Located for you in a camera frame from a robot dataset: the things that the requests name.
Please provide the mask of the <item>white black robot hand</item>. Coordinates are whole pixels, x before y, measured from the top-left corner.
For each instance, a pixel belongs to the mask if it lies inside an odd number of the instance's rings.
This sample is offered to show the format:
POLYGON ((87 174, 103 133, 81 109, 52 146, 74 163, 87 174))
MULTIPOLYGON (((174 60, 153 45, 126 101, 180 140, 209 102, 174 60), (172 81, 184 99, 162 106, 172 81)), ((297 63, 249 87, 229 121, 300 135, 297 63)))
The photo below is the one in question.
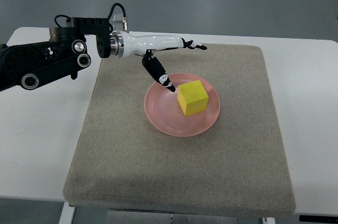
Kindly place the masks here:
POLYGON ((144 35, 133 36, 125 31, 114 31, 110 34, 111 55, 119 59, 126 59, 132 55, 142 57, 142 65, 149 75, 160 85, 171 92, 176 90, 169 79, 166 70, 154 56, 155 52, 174 50, 178 48, 201 49, 207 47, 193 40, 186 41, 180 36, 173 35, 144 35))

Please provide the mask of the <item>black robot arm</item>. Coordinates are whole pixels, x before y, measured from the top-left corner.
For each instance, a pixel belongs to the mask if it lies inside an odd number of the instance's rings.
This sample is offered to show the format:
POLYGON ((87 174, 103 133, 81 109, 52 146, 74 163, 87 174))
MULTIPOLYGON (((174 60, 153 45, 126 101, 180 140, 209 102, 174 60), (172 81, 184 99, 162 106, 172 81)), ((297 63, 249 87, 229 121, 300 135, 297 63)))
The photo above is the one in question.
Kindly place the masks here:
POLYGON ((21 86, 34 90, 61 78, 75 80, 78 72, 89 67, 86 36, 96 37, 101 58, 108 58, 117 50, 112 39, 112 14, 105 18, 66 17, 66 26, 50 28, 45 42, 8 46, 1 44, 1 90, 21 86))

